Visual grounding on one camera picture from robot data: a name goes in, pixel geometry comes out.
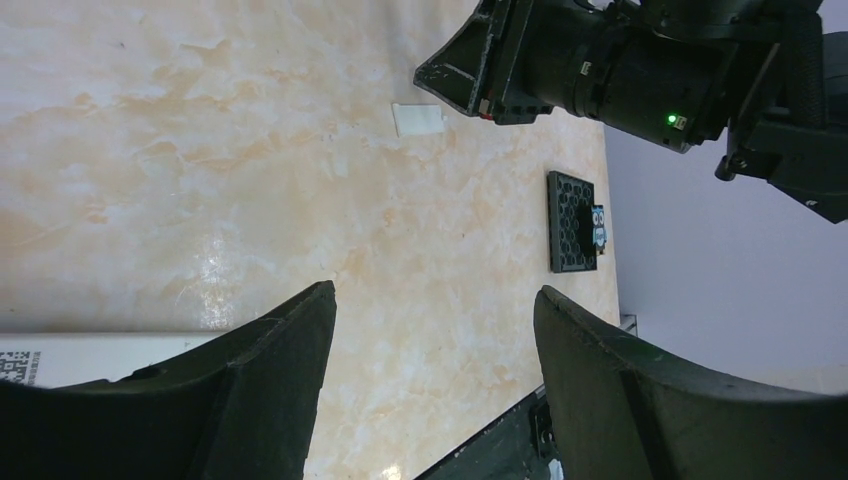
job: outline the marble tabletop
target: marble tabletop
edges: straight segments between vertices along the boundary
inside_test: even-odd
[[[306,478],[414,478],[541,384],[543,284],[618,322],[614,231],[547,263],[547,170],[609,207],[599,124],[395,132],[475,5],[3,2],[0,330],[227,330],[333,280]]]

